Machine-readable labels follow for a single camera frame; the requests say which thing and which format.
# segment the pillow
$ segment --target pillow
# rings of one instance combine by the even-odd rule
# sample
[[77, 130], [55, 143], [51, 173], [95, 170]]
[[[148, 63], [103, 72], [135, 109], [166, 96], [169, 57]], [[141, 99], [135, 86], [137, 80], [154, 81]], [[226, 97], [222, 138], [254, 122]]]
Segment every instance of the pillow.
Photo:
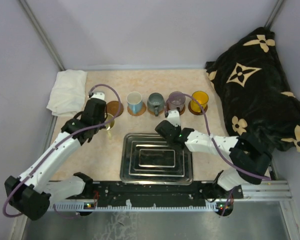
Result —
[[275, 33], [257, 28], [216, 61], [206, 75], [221, 98], [230, 136], [248, 132], [270, 152], [300, 152], [300, 101], [291, 92], [276, 51]]

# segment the baking tray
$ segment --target baking tray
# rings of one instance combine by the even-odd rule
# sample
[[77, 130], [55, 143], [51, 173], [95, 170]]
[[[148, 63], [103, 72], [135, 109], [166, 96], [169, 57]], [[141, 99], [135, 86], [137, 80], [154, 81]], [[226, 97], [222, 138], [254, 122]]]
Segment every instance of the baking tray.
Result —
[[124, 183], [189, 185], [193, 181], [192, 153], [171, 148], [155, 133], [128, 133], [120, 178]]

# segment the cup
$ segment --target cup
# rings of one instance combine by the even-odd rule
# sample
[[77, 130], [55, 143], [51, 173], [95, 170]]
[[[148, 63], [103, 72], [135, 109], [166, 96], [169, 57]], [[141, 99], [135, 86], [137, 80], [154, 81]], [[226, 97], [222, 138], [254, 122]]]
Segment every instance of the cup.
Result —
[[164, 107], [165, 107], [164, 96], [162, 96], [158, 92], [151, 93], [147, 101], [148, 111], [153, 112], [154, 115], [158, 117], [159, 113], [164, 109]]
[[137, 91], [132, 91], [126, 97], [128, 107], [131, 109], [133, 114], [137, 114], [142, 109], [142, 95]]
[[[192, 97], [200, 103], [203, 109], [208, 105], [209, 96], [204, 91], [196, 91], [192, 94]], [[191, 100], [190, 107], [194, 112], [201, 113], [201, 108], [195, 101]]]
[[181, 112], [185, 107], [186, 96], [180, 91], [174, 91], [169, 95], [168, 108], [169, 110], [179, 109]]
[[[105, 119], [105, 122], [107, 122], [107, 121], [109, 121], [110, 119], [113, 119], [113, 118], [114, 118], [114, 116], [112, 114], [108, 113], [107, 117]], [[109, 122], [108, 124], [105, 125], [105, 130], [108, 134], [109, 140], [112, 139], [112, 134], [110, 132], [110, 129], [112, 129], [114, 127], [114, 125], [115, 125], [115, 120], [113, 120], [113, 121], [111, 121], [111, 122]]]

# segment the brown round coaster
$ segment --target brown round coaster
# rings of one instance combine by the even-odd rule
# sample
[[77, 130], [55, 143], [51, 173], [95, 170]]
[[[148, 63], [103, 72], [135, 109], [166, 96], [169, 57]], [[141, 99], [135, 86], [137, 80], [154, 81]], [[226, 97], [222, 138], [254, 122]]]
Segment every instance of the brown round coaster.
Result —
[[[190, 113], [192, 113], [193, 115], [197, 115], [197, 116], [203, 115], [203, 112], [202, 112], [202, 111], [201, 111], [201, 112], [193, 111], [193, 110], [191, 109], [190, 103], [191, 103], [191, 101], [190, 101], [189, 104], [188, 104], [188, 109], [189, 109]], [[207, 110], [208, 110], [208, 105], [206, 105], [205, 108], [204, 108], [204, 111], [205, 111], [205, 112], [207, 112]]]
[[[160, 112], [159, 112], [159, 115], [162, 114], [164, 111], [165, 111], [164, 109], [163, 109], [162, 111], [160, 111]], [[148, 112], [149, 112], [151, 115], [155, 116], [155, 113], [154, 113], [153, 111], [150, 111], [149, 108], [148, 108]]]
[[[111, 102], [108, 102], [106, 104], [106, 112], [111, 114], [112, 116], [114, 116], [117, 111], [118, 111], [118, 108], [119, 108], [119, 102], [118, 101], [111, 101]], [[118, 117], [124, 112], [124, 105], [121, 103], [121, 110], [119, 112], [119, 115]]]
[[132, 112], [132, 110], [129, 108], [129, 106], [127, 107], [127, 110], [128, 110], [128, 113], [129, 113], [131, 116], [138, 117], [138, 116], [141, 116], [142, 114], [145, 113], [145, 111], [147, 110], [147, 106], [146, 106], [145, 103], [143, 102], [143, 103], [142, 103], [142, 108], [141, 108], [141, 110], [140, 110], [137, 114], [134, 114], [134, 113]]
[[[168, 104], [166, 105], [166, 110], [167, 110], [167, 111], [170, 110]], [[185, 113], [185, 111], [186, 111], [186, 105], [184, 105], [184, 107], [183, 107], [183, 109], [181, 110], [181, 112], [179, 112], [179, 115], [181, 116], [182, 114]]]

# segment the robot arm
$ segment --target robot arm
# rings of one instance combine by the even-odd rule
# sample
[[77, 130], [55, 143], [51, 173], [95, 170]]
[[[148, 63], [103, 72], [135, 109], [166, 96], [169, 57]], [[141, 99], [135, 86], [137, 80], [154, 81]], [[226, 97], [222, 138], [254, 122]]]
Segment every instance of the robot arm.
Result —
[[99, 131], [99, 128], [93, 128], [70, 137], [71, 134], [80, 129], [105, 122], [106, 102], [104, 100], [105, 94], [103, 92], [94, 93], [87, 101], [84, 111], [65, 123], [56, 140], [31, 167], [21, 173], [19, 177], [10, 176], [5, 181], [5, 191], [9, 196], [14, 188], [27, 178], [10, 199], [9, 204], [11, 206], [31, 220], [37, 220], [47, 211], [49, 205], [73, 195], [84, 194], [92, 189], [93, 180], [80, 172], [60, 182], [49, 182], [49, 180], [72, 153], [86, 140], [90, 142]]
[[180, 115], [177, 110], [169, 111], [166, 120], [162, 121], [155, 130], [174, 148], [187, 148], [190, 152], [213, 155], [221, 153], [230, 164], [236, 167], [236, 169], [230, 168], [223, 171], [217, 178], [217, 184], [226, 191], [246, 182], [260, 184], [262, 181], [260, 178], [243, 172], [262, 177], [271, 162], [271, 154], [251, 134], [225, 137], [207, 135], [192, 128], [181, 129]]

